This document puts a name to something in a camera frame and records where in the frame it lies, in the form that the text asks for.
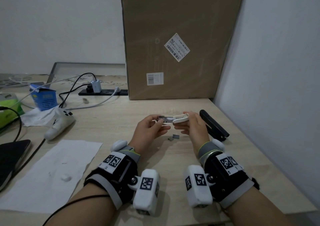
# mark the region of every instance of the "white wall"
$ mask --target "white wall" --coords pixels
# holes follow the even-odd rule
[[[121,0],[0,0],[0,73],[125,63]]]
[[[244,0],[215,104],[318,208],[319,90],[320,0]]]

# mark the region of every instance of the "black stapler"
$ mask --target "black stapler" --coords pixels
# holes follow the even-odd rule
[[[224,130],[223,127],[221,127],[220,124],[217,123],[217,121],[214,120],[205,110],[201,110],[199,114],[202,120],[207,124],[208,134],[211,137],[221,142],[225,141],[226,138],[229,137],[230,134]]]

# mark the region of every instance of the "black power strip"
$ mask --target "black power strip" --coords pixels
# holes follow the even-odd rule
[[[78,93],[78,95],[112,95],[114,90],[101,90],[99,93],[95,92],[87,92],[87,90],[82,90]],[[128,90],[120,90],[120,92],[116,92],[114,95],[128,95]]]

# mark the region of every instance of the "barcode label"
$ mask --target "barcode label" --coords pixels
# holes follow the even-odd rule
[[[147,85],[163,85],[163,72],[162,73],[148,73]]]
[[[190,52],[190,49],[177,33],[167,41],[165,47],[178,62],[180,62]]]

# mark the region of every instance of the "wooden table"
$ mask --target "wooden table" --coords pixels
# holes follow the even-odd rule
[[[70,89],[70,85],[60,92]],[[27,88],[11,89],[18,97],[26,94]],[[90,104],[105,99],[103,96],[88,96]],[[33,104],[28,97],[25,100]],[[84,106],[82,97],[71,94],[67,100],[69,107]],[[267,196],[282,212],[295,214],[315,211],[314,205],[266,158],[243,133],[209,100],[146,100],[130,101],[126,96],[113,97],[95,108],[74,110],[77,122],[52,142],[46,142],[31,162],[14,178],[6,189],[21,178],[26,171],[61,139],[87,140],[102,142],[75,193],[82,188],[84,178],[110,153],[111,145],[118,139],[130,141],[137,123],[149,114],[174,116],[183,111],[206,110],[218,123],[230,133],[224,142],[226,151],[231,154],[247,173],[255,177],[261,186],[261,192]],[[1,142],[10,142],[17,133],[17,124],[10,127],[1,137]],[[30,139],[33,150],[43,139],[47,127],[23,127],[20,139]],[[172,134],[180,134],[173,127],[169,132],[154,141],[150,149],[139,161],[139,171],[145,168],[157,170],[161,177],[156,217],[142,216],[136,213],[132,205],[124,205],[114,218],[115,225],[190,225],[228,222],[229,218],[218,204],[206,208],[191,209],[186,198],[183,172],[191,164],[199,164],[192,150],[190,139],[180,134],[179,140],[168,140]],[[24,226],[42,225],[47,214],[35,214],[13,211],[0,211],[1,225]]]

